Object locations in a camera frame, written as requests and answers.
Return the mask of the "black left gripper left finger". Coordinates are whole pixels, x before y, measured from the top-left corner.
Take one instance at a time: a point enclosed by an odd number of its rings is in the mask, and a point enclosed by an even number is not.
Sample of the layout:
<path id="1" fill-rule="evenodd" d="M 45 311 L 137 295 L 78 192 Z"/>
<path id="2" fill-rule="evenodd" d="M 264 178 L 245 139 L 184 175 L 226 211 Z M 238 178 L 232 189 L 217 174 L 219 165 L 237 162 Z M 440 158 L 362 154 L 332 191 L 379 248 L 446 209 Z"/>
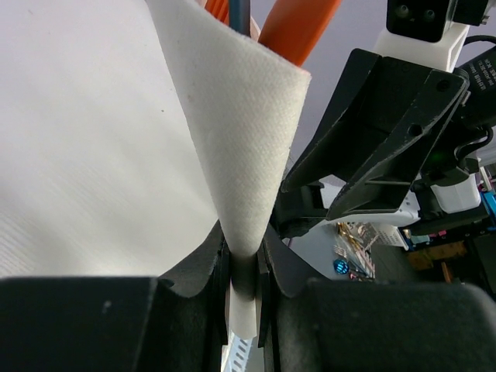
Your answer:
<path id="1" fill-rule="evenodd" d="M 159 277 L 6 277 L 3 371 L 218 371 L 229 251 L 214 225 Z"/>

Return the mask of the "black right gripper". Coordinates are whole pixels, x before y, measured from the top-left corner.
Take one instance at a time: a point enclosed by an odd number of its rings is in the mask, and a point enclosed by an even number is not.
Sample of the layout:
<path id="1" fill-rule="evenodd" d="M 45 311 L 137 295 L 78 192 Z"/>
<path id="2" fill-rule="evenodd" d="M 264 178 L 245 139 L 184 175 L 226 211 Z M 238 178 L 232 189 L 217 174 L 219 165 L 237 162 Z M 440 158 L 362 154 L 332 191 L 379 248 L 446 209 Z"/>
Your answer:
<path id="1" fill-rule="evenodd" d="M 317 130 L 282 182 L 271 225 L 303 236 L 318 223 L 395 213 L 413 194 L 441 219 L 481 203 L 475 152 L 494 135 L 494 90 L 476 81 L 494 50 L 451 73 L 352 50 Z"/>

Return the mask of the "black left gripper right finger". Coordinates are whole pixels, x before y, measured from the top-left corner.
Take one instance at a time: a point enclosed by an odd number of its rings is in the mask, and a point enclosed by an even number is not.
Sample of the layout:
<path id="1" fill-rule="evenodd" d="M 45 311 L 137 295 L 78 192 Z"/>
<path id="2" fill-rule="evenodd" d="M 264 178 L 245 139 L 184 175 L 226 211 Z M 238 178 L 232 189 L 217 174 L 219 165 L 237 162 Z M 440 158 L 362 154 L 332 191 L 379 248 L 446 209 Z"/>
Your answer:
<path id="1" fill-rule="evenodd" d="M 267 371 L 495 369 L 495 303 L 478 287 L 333 281 L 272 228 L 257 260 Z"/>

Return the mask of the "orange plastic spoon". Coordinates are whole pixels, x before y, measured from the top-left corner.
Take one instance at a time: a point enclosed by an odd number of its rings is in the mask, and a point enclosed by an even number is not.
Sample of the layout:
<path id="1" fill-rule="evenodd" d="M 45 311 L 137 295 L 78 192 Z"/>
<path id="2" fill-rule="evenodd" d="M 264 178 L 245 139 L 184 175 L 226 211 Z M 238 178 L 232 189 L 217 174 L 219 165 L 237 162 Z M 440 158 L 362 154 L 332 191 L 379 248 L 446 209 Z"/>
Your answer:
<path id="1" fill-rule="evenodd" d="M 314 49 L 340 0 L 277 0 L 258 42 L 300 67 Z"/>

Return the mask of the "blue plastic knife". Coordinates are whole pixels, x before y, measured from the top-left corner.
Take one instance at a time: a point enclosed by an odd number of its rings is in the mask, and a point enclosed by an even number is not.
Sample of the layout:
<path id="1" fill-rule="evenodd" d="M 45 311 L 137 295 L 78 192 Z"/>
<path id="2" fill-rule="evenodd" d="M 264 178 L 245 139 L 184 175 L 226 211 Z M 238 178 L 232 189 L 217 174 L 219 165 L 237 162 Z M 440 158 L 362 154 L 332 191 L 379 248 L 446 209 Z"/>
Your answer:
<path id="1" fill-rule="evenodd" d="M 250 0 L 229 0 L 229 26 L 250 36 Z"/>

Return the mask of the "white paper napkin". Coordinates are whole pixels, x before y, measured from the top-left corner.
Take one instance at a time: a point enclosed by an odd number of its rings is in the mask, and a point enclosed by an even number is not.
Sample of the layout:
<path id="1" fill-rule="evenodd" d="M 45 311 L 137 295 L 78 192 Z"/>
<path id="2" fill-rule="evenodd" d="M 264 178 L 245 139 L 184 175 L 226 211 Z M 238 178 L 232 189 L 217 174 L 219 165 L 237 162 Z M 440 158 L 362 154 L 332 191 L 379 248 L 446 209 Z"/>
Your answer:
<path id="1" fill-rule="evenodd" d="M 153 276 L 221 222 L 229 327 L 310 74 L 197 1 L 1 3 L 1 274 Z"/>

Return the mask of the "orange plastic fork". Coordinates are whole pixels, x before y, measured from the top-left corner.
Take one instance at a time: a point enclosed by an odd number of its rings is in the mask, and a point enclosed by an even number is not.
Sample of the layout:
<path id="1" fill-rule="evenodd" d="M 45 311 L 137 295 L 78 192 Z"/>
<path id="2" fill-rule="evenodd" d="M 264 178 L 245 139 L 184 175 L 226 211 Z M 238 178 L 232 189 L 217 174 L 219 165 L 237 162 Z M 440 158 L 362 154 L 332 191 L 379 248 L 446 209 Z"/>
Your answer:
<path id="1" fill-rule="evenodd" d="M 207 0 L 205 10 L 220 22 L 229 24 L 229 0 Z"/>

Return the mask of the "cluttered background workbench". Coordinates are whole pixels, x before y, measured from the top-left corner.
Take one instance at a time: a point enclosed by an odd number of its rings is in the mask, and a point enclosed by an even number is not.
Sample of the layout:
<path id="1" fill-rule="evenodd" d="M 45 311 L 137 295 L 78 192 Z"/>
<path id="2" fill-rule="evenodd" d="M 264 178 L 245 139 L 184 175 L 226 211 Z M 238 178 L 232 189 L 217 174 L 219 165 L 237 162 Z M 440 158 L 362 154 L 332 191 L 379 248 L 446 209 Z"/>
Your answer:
<path id="1" fill-rule="evenodd" d="M 495 195 L 473 210 L 407 226 L 424 211 L 413 194 L 394 214 L 324 220 L 291 248 L 333 280 L 443 281 L 495 291 Z"/>

